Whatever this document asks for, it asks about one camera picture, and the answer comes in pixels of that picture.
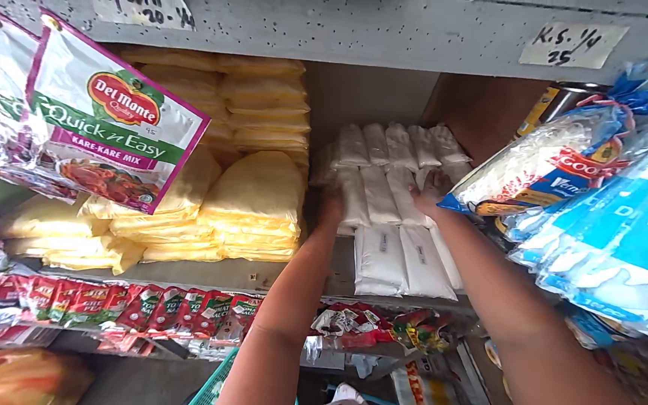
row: handwritten price label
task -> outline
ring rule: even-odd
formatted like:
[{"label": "handwritten price label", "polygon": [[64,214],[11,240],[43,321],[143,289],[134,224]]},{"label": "handwritten price label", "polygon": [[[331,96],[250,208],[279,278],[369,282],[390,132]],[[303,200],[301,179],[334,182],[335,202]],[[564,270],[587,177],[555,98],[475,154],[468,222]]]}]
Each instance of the handwritten price label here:
[{"label": "handwritten price label", "polygon": [[527,42],[519,63],[600,69],[629,27],[597,24],[545,24]]},{"label": "handwritten price label", "polygon": [[91,0],[101,21],[196,31],[185,0]]}]

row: kare-kare mix packet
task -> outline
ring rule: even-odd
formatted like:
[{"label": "kare-kare mix packet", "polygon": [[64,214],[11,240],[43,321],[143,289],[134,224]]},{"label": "kare-kare mix packet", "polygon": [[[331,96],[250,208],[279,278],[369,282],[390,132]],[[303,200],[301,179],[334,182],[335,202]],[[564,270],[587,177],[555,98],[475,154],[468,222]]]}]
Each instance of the kare-kare mix packet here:
[{"label": "kare-kare mix packet", "polygon": [[27,81],[41,170],[152,214],[210,118],[42,9]]}]

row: metal can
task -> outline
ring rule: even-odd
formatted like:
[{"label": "metal can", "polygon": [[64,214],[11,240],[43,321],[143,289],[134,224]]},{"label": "metal can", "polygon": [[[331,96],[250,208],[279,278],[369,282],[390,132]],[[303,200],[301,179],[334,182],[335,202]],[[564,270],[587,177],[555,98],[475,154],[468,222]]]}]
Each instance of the metal can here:
[{"label": "metal can", "polygon": [[559,81],[546,88],[529,115],[516,130],[514,138],[525,136],[543,123],[548,123],[558,115],[577,106],[577,103],[593,95],[604,95],[609,86],[596,83],[576,83]]}]

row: del monte logo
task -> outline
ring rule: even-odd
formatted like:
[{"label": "del monte logo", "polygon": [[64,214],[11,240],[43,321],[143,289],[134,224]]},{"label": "del monte logo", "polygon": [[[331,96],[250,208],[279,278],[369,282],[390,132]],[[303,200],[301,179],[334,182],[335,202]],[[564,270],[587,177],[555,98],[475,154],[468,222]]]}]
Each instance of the del monte logo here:
[{"label": "del monte logo", "polygon": [[159,122],[159,106],[149,95],[112,73],[92,75],[86,85],[89,96],[103,111],[120,123],[141,125]]}]

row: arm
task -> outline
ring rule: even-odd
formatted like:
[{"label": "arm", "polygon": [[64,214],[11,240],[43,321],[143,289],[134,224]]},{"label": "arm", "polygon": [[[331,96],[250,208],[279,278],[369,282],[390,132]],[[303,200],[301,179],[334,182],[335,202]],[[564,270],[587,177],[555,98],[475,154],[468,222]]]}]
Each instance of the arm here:
[{"label": "arm", "polygon": [[451,251],[464,289],[497,345],[514,402],[632,405],[525,274],[462,214],[436,206],[441,198],[432,190],[441,190],[440,176],[435,172],[429,187],[421,195],[412,190],[412,196]]},{"label": "arm", "polygon": [[341,198],[325,199],[319,226],[262,301],[217,404],[294,403],[302,347],[330,272],[342,212]]}]

